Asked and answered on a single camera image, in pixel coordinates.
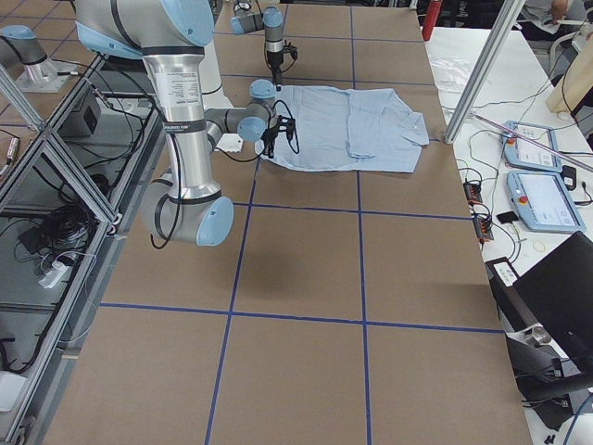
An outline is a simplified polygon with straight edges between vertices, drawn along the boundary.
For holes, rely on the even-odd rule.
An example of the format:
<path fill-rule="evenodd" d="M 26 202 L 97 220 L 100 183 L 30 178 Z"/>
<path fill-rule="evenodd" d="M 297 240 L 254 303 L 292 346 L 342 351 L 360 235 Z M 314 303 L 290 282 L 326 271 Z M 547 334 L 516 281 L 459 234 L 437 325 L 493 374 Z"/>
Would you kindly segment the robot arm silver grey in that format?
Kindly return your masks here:
<path fill-rule="evenodd" d="M 207 108 L 200 75 L 213 42 L 214 18 L 207 1 L 79 1 L 76 27 L 81 43 L 97 53 L 140 59 L 158 101 L 170 155 L 170 172 L 152 181 L 141 205 L 152 240 L 214 247 L 233 225 L 233 202 L 214 180 L 211 153 L 226 134 L 260 141 L 265 157 L 275 139 L 295 138 L 296 121 L 277 113 L 287 51 L 284 18 L 276 6 L 260 14 L 244 9 L 233 17 L 237 33 L 263 31 L 273 79 L 250 86 L 244 108 Z"/>
<path fill-rule="evenodd" d="M 277 91 L 282 90 L 284 73 L 292 68 L 298 59 L 298 49 L 284 39 L 284 16 L 277 6 L 262 9 L 256 1 L 233 1 L 231 29 L 236 35 L 264 32 L 263 55 L 271 74 L 271 82 Z"/>

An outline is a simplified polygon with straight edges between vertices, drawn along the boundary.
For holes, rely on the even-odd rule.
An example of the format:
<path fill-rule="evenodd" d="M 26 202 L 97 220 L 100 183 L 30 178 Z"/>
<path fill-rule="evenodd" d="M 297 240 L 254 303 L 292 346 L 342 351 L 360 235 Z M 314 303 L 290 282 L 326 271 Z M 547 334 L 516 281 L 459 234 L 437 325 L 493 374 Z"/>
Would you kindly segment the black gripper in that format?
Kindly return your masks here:
<path fill-rule="evenodd" d="M 284 56 L 289 55 L 293 61 L 297 60 L 297 47 L 289 42 L 266 42 L 265 60 L 268 68 L 274 70 L 272 73 L 273 83 L 277 91 L 282 90 L 283 74 L 281 72 L 284 64 Z"/>
<path fill-rule="evenodd" d="M 279 115 L 276 123 L 269 127 L 261 137 L 264 143 L 263 155 L 268 159 L 274 158 L 275 140 L 278 134 L 285 133 L 286 140 L 291 142 L 296 132 L 296 120 L 290 117 Z"/>

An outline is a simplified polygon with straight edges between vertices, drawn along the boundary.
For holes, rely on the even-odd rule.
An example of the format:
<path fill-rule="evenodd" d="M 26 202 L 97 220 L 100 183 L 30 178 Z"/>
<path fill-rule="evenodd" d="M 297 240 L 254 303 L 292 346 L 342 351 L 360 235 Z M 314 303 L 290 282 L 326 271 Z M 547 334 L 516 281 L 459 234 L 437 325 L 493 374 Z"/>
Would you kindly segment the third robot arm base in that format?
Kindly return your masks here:
<path fill-rule="evenodd" d="M 23 68 L 15 84 L 28 93 L 57 93 L 77 71 L 76 64 L 48 56 L 35 33 L 25 25 L 1 29 L 1 65 L 7 70 L 14 66 Z"/>

